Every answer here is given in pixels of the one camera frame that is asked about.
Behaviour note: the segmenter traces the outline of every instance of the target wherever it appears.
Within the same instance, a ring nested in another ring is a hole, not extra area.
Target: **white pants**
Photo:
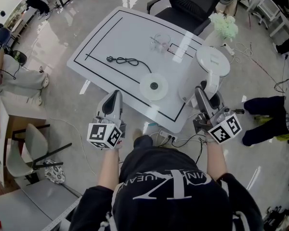
[[[3,58],[3,70],[14,75],[19,68],[19,63],[11,56],[4,55]],[[9,74],[2,72],[2,84],[0,85],[0,90],[2,90],[1,95],[4,96],[5,92],[11,92],[15,95],[26,96],[29,98],[34,97],[40,93],[43,88],[43,82],[47,77],[46,73],[40,73],[34,70],[25,70],[20,67],[15,78]]]

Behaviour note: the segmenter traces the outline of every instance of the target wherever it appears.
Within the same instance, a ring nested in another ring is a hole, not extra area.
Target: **grey floor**
[[[90,83],[84,94],[79,94],[86,79],[66,66],[70,55],[78,45],[94,29],[95,26],[115,7],[125,6],[142,12],[146,11],[146,3],[150,0],[72,0],[64,9],[53,11],[48,21],[34,20],[21,37],[17,46],[28,56],[26,67],[43,69],[50,75],[50,85],[43,91],[42,97],[48,115],[51,129],[48,135],[51,150],[69,142],[73,146],[60,152],[55,161],[64,162],[66,185],[79,193],[97,183],[103,151],[99,151],[86,142],[88,123],[92,121],[97,104],[106,95],[98,86]],[[152,13],[169,6],[167,0],[155,5]],[[289,36],[285,30],[269,37],[264,26],[259,26],[256,18],[250,16],[245,8],[239,6],[236,13],[236,24],[239,33],[233,42],[242,43],[253,51],[252,58],[268,72],[276,81],[282,80],[284,59],[277,55],[272,42],[282,43]],[[203,39],[212,31],[208,27],[200,35]],[[231,61],[224,49],[220,49]],[[230,74],[223,80],[220,92],[225,103],[231,108],[243,107],[242,98],[247,100],[255,97],[270,97],[279,95],[274,91],[275,82],[249,57],[236,51],[241,64],[235,61],[231,64]],[[285,63],[284,79],[289,76],[289,58]],[[245,186],[258,203],[264,214],[269,206],[283,203],[289,204],[289,145],[285,142],[271,141],[245,147],[241,139],[245,130],[256,126],[249,114],[238,116],[243,131],[232,141],[223,146],[228,170]],[[78,131],[64,120],[77,128],[82,136],[83,151]],[[124,160],[132,150],[132,133],[136,128],[150,134],[158,131],[157,126],[148,126],[151,120],[124,105],[123,119],[127,123],[127,137],[120,150],[120,158]],[[192,119],[189,119],[177,134],[179,139],[187,139],[194,135]],[[194,160],[197,159],[200,144],[190,141],[180,149]],[[206,150],[203,151],[198,166],[206,170]]]

